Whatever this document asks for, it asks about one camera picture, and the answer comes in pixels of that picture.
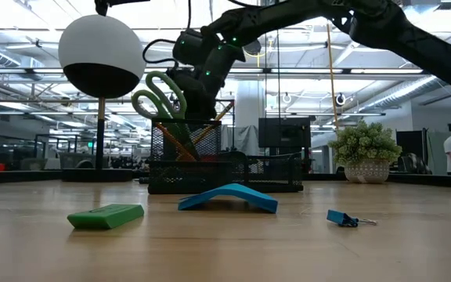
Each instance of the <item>scissors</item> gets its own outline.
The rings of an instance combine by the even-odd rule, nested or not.
[[[180,108],[176,110],[171,104],[167,96],[154,83],[153,78],[159,78],[166,83],[170,89],[177,95],[180,102]],[[146,85],[152,91],[139,90],[132,96],[132,106],[137,113],[149,119],[166,118],[166,119],[184,119],[186,116],[187,101],[180,88],[166,74],[160,71],[151,71],[146,76]],[[157,109],[155,114],[151,114],[139,104],[139,97],[145,96]],[[185,124],[174,123],[166,125],[168,131],[189,151],[197,160],[199,155],[190,138],[189,129]]]

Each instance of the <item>green scissors handle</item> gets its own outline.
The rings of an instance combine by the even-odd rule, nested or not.
[[[153,78],[159,78],[166,83],[170,89],[177,95],[177,99],[180,102],[180,108],[176,110],[171,104],[166,95],[159,89],[153,82]],[[184,119],[187,110],[187,101],[182,90],[169,78],[166,74],[160,71],[151,71],[146,76],[146,85],[152,91],[139,90],[132,96],[132,106],[137,113],[141,116],[149,119],[153,118],[176,118]],[[147,97],[157,109],[155,114],[151,114],[139,104],[139,98],[141,96]]]

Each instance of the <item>white pot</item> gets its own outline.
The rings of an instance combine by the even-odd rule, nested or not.
[[[389,177],[389,162],[366,159],[345,166],[345,177],[353,183],[384,183]]]

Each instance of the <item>potted plant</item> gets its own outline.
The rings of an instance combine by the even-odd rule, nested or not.
[[[389,164],[396,161],[402,148],[391,138],[392,130],[380,123],[337,131],[337,140],[328,146],[335,150],[334,161],[345,168],[345,177],[354,183],[383,183],[389,176]]]

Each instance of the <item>blue plastic piece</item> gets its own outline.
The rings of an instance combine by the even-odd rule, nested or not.
[[[358,227],[359,219],[352,218],[344,212],[328,210],[327,220],[337,223],[339,226]]]
[[[219,195],[236,196],[271,213],[276,213],[276,210],[278,208],[278,201],[273,197],[270,197],[269,195],[260,193],[240,184],[227,184],[196,196],[185,197],[181,199],[183,201],[179,204],[179,210],[181,211],[187,208],[191,208],[197,204],[204,203],[205,201],[208,201],[213,197]]]

